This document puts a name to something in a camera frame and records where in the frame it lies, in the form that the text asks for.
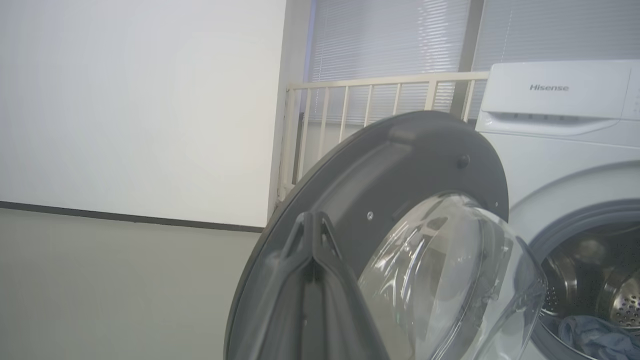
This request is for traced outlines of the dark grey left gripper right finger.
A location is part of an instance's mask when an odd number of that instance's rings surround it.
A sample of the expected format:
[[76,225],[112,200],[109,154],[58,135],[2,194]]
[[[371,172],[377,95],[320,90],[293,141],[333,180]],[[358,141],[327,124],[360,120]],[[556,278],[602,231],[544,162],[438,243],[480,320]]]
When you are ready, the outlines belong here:
[[388,360],[386,346],[350,265],[339,248],[329,216],[310,217],[311,262],[322,292],[324,360]]

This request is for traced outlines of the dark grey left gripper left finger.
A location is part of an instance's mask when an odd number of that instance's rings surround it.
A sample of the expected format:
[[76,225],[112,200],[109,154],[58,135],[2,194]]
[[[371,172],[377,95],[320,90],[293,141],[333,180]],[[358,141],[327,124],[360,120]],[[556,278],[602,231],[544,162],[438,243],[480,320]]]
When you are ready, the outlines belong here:
[[301,360],[316,215],[276,224],[238,283],[227,321],[229,360]]

